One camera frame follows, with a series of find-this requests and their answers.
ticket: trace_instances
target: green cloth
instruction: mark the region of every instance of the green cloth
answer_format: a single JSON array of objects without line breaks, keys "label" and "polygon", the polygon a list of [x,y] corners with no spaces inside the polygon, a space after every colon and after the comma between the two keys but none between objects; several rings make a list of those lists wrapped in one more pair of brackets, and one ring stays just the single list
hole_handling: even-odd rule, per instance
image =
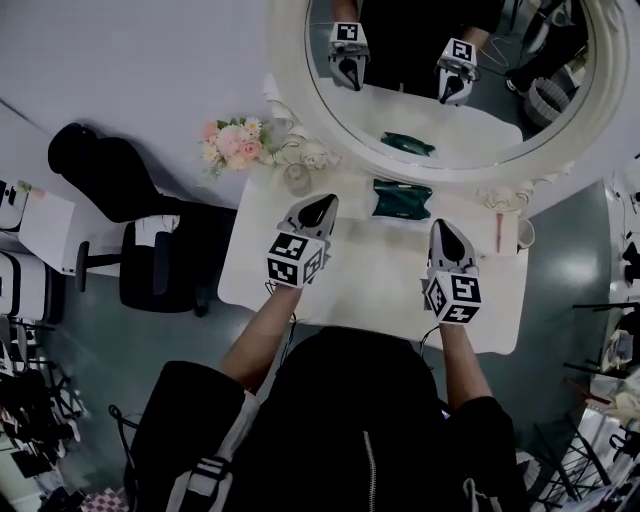
[{"label": "green cloth", "polygon": [[421,140],[399,133],[385,132],[380,141],[392,148],[420,156],[430,156],[436,149],[434,146],[425,144]]},{"label": "green cloth", "polygon": [[398,219],[423,220],[431,217],[424,205],[433,195],[429,187],[407,185],[393,181],[373,181],[373,190],[378,194],[378,205],[373,215]]}]

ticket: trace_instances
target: white box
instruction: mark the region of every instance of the white box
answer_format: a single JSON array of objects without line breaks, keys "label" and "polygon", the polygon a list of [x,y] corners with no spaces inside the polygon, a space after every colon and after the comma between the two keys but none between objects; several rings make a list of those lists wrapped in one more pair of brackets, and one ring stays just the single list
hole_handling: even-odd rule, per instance
[{"label": "white box", "polygon": [[324,264],[326,242],[278,231],[267,255],[267,274],[276,283],[302,288]]},{"label": "white box", "polygon": [[442,324],[468,324],[482,305],[478,278],[467,274],[436,272],[426,296]]}]

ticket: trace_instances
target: zipper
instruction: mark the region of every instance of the zipper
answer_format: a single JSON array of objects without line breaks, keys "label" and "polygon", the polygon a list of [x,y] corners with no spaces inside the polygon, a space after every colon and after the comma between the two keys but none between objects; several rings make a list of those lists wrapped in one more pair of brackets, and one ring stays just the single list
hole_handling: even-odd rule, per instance
[{"label": "zipper", "polygon": [[367,457],[369,457],[369,512],[376,510],[376,459],[373,457],[371,449],[371,440],[369,432],[363,431],[364,445],[367,448]]}]

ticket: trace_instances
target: white mirror frame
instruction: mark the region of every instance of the white mirror frame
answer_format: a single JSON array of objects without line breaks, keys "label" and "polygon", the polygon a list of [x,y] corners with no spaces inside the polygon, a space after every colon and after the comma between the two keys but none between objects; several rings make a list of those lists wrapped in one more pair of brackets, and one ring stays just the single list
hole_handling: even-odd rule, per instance
[{"label": "white mirror frame", "polygon": [[505,210],[526,204],[537,181],[552,181],[571,168],[611,121],[627,82],[630,49],[622,9],[617,0],[582,0],[591,20],[588,30],[594,65],[569,109],[538,136],[498,155],[505,158],[502,163],[453,168],[451,163],[404,153],[372,138],[365,144],[366,134],[356,137],[346,130],[320,97],[307,61],[307,22],[314,0],[269,1],[271,71],[285,104],[314,137],[348,163],[388,179],[467,194],[481,190],[484,196],[506,187],[512,196],[524,198],[513,208],[506,194],[510,204],[501,208]]}]

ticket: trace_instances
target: pink pen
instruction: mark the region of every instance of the pink pen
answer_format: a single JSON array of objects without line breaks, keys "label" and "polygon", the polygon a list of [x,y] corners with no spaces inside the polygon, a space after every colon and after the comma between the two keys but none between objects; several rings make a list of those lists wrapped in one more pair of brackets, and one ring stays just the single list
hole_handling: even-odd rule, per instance
[{"label": "pink pen", "polygon": [[498,236],[496,238],[496,252],[500,254],[500,246],[502,245],[502,213],[498,213],[496,215],[496,219],[498,221]]}]

